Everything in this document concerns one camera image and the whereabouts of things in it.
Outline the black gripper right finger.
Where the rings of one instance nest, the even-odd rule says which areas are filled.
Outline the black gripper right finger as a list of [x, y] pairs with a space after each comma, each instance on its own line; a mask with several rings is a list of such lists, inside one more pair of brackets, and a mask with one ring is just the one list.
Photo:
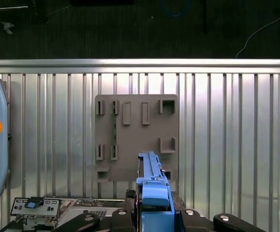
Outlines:
[[207, 219], [199, 211], [186, 208], [176, 192], [172, 192], [176, 232], [265, 232], [264, 230], [228, 213]]

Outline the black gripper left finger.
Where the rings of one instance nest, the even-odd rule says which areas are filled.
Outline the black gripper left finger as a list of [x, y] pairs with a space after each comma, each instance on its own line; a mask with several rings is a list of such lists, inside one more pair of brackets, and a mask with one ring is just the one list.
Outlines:
[[59, 232], [135, 232], [136, 192], [128, 189], [122, 208], [114, 209], [109, 214], [99, 211], [84, 210], [74, 218], [57, 227]]

